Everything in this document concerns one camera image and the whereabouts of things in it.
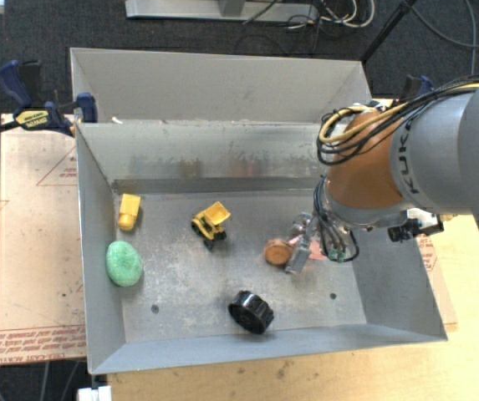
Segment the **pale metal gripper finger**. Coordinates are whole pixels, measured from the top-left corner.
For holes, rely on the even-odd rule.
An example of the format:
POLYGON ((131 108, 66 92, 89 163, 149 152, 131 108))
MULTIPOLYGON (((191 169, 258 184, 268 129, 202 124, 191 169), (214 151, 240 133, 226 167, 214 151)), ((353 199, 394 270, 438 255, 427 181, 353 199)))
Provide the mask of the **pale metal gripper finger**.
POLYGON ((291 237, 301 236, 308 229, 311 220, 313 219, 312 215, 307 212, 301 212, 293 219, 291 225, 291 237))
POLYGON ((310 248, 308 243, 298 242, 294 248, 292 255, 285 266, 286 273, 299 274, 302 272, 307 260, 310 256, 310 248))

